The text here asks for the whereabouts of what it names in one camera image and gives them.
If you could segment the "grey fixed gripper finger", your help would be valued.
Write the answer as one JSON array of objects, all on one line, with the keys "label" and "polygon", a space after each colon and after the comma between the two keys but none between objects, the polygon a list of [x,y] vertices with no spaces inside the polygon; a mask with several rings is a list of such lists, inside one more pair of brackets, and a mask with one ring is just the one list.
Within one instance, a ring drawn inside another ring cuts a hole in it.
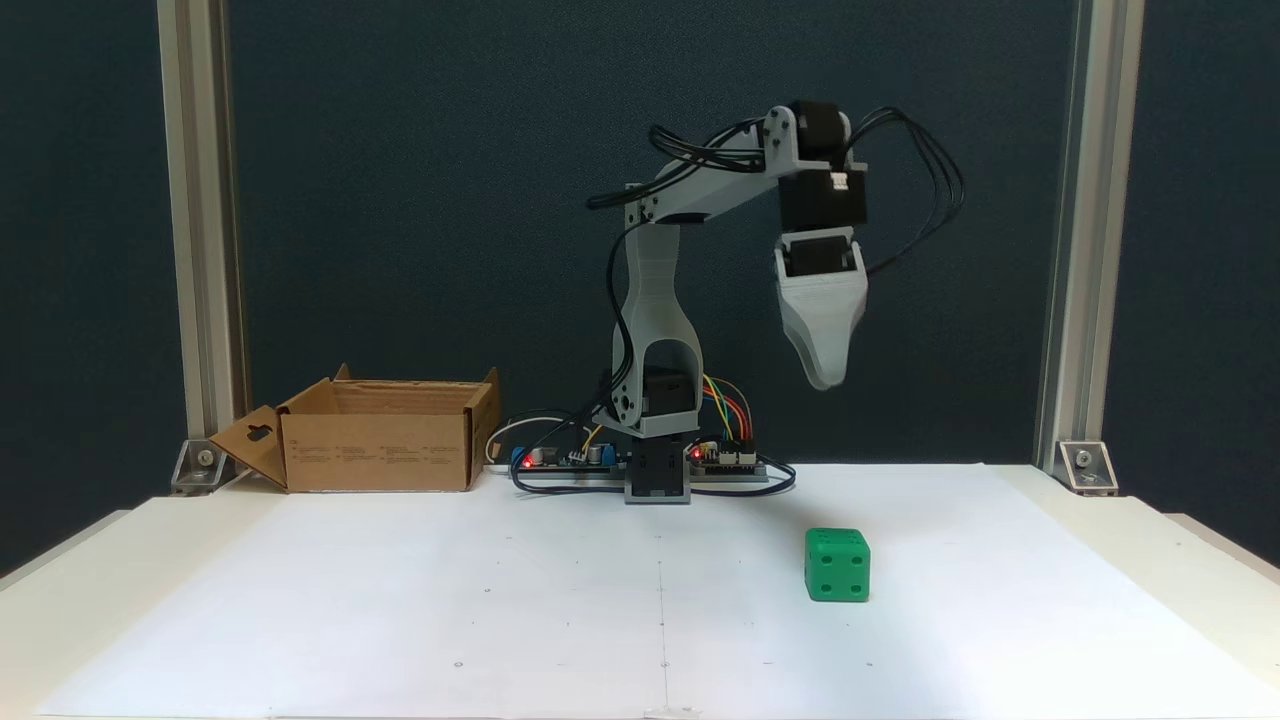
[{"label": "grey fixed gripper finger", "polygon": [[864,299],[856,302],[780,300],[783,332],[797,352],[810,387],[827,391],[844,383],[852,332],[865,310]]}]

